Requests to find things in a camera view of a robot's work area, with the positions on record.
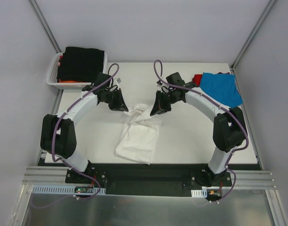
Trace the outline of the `red t shirt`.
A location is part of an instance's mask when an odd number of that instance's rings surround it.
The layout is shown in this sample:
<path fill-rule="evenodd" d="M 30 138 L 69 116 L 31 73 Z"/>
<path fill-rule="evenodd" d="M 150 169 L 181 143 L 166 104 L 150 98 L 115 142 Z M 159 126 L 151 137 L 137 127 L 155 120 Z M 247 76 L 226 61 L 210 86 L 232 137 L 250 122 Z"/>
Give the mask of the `red t shirt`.
<path fill-rule="evenodd" d="M 231 75 L 230 72 L 227 73 L 222 73 L 222 72 L 218 72 L 218 73 L 201 73 L 201 74 L 195 74 L 194 77 L 192 78 L 192 82 L 195 83 L 198 87 L 200 87 L 200 85 L 202 83 L 215 83 L 215 82 L 219 82 L 221 80 L 223 80 L 227 75 Z"/>

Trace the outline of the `white t shirt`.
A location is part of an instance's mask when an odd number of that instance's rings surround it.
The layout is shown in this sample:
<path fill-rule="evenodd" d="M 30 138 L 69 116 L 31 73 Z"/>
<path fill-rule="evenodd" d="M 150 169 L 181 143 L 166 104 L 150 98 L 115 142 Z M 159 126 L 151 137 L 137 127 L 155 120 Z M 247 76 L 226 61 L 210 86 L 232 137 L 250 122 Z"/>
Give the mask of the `white t shirt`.
<path fill-rule="evenodd" d="M 162 119 L 150 116 L 152 106 L 136 104 L 124 112 L 123 127 L 115 155 L 119 158 L 149 165 L 156 148 Z"/>

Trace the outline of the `blue t shirt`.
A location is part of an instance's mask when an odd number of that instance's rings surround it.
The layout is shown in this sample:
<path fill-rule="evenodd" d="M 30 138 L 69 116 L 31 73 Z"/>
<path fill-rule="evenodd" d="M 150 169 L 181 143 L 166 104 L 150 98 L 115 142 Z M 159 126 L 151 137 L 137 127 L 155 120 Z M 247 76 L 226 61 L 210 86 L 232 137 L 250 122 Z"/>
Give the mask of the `blue t shirt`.
<path fill-rule="evenodd" d="M 199 86 L 206 94 L 221 104 L 231 108 L 243 104 L 236 87 L 235 76 L 232 74 L 203 73 Z"/>

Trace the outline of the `white plastic basket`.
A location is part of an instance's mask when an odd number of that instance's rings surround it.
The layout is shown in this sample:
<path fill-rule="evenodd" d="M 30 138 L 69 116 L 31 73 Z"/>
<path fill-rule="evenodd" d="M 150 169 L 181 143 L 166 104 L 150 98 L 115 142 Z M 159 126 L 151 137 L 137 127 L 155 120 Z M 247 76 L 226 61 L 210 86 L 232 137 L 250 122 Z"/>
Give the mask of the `white plastic basket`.
<path fill-rule="evenodd" d="M 91 85 L 90 82 L 57 82 L 58 79 L 58 61 L 60 60 L 60 56 L 62 56 L 64 52 L 57 53 L 53 59 L 51 60 L 47 73 L 46 73 L 46 83 L 51 86 L 55 86 L 58 89 L 82 89 L 86 85 Z"/>

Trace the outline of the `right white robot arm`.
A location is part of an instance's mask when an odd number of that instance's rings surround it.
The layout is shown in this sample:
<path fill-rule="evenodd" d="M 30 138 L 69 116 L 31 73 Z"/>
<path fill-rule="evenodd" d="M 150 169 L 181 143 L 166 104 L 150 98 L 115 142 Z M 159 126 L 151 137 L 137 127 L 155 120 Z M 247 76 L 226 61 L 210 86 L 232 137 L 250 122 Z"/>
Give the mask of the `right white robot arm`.
<path fill-rule="evenodd" d="M 166 91 L 157 91 L 150 116 L 171 111 L 171 105 L 182 101 L 202 112 L 213 123 L 215 150 L 206 169 L 195 180 L 202 186 L 215 186 L 227 171 L 232 154 L 243 142 L 248 142 L 243 112 L 239 107 L 230 108 L 206 94 L 197 84 L 185 83 L 179 73 L 164 81 Z"/>

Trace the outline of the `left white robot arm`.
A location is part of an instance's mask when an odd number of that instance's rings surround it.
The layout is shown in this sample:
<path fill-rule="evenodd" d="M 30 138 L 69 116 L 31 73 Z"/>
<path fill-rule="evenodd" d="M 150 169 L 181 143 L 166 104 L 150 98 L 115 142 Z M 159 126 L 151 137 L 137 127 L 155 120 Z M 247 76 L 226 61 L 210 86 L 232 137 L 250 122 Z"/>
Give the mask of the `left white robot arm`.
<path fill-rule="evenodd" d="M 53 161 L 62 161 L 77 170 L 82 183 L 92 180 L 88 169 L 90 161 L 76 150 L 75 126 L 89 110 L 99 103 L 106 103 L 111 111 L 127 112 L 122 90 L 111 86 L 112 76 L 99 73 L 92 85 L 85 86 L 78 98 L 65 110 L 43 118 L 40 147 L 52 155 Z"/>

